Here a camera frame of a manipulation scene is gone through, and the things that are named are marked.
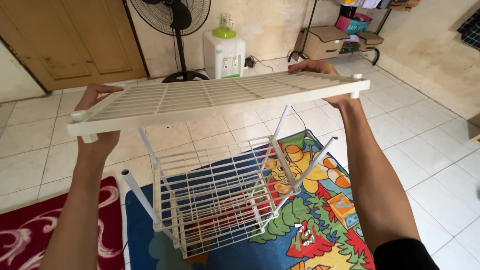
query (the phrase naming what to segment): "fan base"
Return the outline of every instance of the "fan base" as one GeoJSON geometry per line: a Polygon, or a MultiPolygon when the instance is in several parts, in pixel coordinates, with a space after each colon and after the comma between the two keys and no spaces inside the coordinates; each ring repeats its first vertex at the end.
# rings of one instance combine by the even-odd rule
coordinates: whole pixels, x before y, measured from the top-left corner
{"type": "Polygon", "coordinates": [[[187,72],[186,79],[183,78],[182,72],[177,72],[165,78],[162,83],[166,84],[166,83],[178,83],[178,82],[191,82],[195,80],[195,78],[200,78],[201,80],[204,80],[204,81],[209,80],[207,76],[201,73],[189,71],[187,72]]]}

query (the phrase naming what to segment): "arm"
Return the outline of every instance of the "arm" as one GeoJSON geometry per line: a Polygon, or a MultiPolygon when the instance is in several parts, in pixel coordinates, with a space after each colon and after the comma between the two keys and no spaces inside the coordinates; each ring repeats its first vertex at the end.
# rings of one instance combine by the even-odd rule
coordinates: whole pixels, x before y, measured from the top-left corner
{"type": "MultiPolygon", "coordinates": [[[[324,61],[305,60],[289,66],[288,72],[298,70],[338,75],[333,65],[324,61]]],[[[368,248],[374,252],[393,240],[420,240],[407,194],[373,137],[360,99],[341,95],[325,100],[339,109],[343,118],[353,199],[368,248]]]]}
{"type": "MultiPolygon", "coordinates": [[[[91,84],[75,110],[87,110],[106,97],[99,94],[122,88],[91,84]]],[[[78,137],[77,165],[72,186],[45,256],[45,269],[97,269],[98,197],[103,167],[117,145],[120,132],[98,134],[98,141],[86,144],[78,137]]]]}

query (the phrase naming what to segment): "black sleeve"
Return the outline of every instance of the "black sleeve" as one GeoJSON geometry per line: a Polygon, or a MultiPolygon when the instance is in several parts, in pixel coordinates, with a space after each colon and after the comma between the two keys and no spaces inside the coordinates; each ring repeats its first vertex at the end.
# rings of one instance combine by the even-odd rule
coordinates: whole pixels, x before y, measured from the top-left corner
{"type": "Polygon", "coordinates": [[[440,270],[422,242],[416,239],[399,239],[379,246],[373,261],[376,270],[440,270]]]}

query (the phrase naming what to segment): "white tile floor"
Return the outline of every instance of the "white tile floor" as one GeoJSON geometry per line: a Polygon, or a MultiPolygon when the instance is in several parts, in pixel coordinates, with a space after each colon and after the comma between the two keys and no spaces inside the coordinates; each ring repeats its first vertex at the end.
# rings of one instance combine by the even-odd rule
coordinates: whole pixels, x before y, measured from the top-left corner
{"type": "MultiPolygon", "coordinates": [[[[407,192],[420,236],[433,259],[441,269],[480,269],[480,150],[468,140],[469,133],[480,130],[363,58],[332,62],[343,76],[363,73],[372,81],[361,102],[375,138],[407,192]]],[[[276,72],[286,71],[289,65],[286,59],[264,64],[276,72]]],[[[258,64],[245,74],[269,72],[270,68],[258,64]]],[[[84,90],[66,89],[49,98],[0,105],[0,213],[69,190],[77,143],[64,125],[84,90]]],[[[345,137],[338,111],[323,100],[292,107],[280,137],[303,130],[303,122],[322,143],[333,134],[345,137]]],[[[282,111],[265,108],[145,130],[156,153],[173,154],[272,134],[282,111]]],[[[332,153],[347,167],[344,139],[332,153]]],[[[115,176],[119,183],[126,243],[124,203],[130,189],[120,176],[123,169],[131,170],[140,185],[152,183],[150,159],[135,130],[122,132],[103,175],[115,176]]]]}

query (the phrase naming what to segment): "standing fan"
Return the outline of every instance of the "standing fan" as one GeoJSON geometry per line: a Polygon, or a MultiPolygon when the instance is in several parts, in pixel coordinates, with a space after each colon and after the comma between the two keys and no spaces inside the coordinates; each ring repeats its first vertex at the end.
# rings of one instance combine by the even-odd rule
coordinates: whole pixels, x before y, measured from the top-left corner
{"type": "Polygon", "coordinates": [[[135,10],[151,27],[177,39],[181,72],[163,80],[164,83],[193,81],[195,78],[208,80],[208,77],[188,72],[183,54],[183,36],[195,33],[208,18],[210,0],[131,0],[135,10]]]}

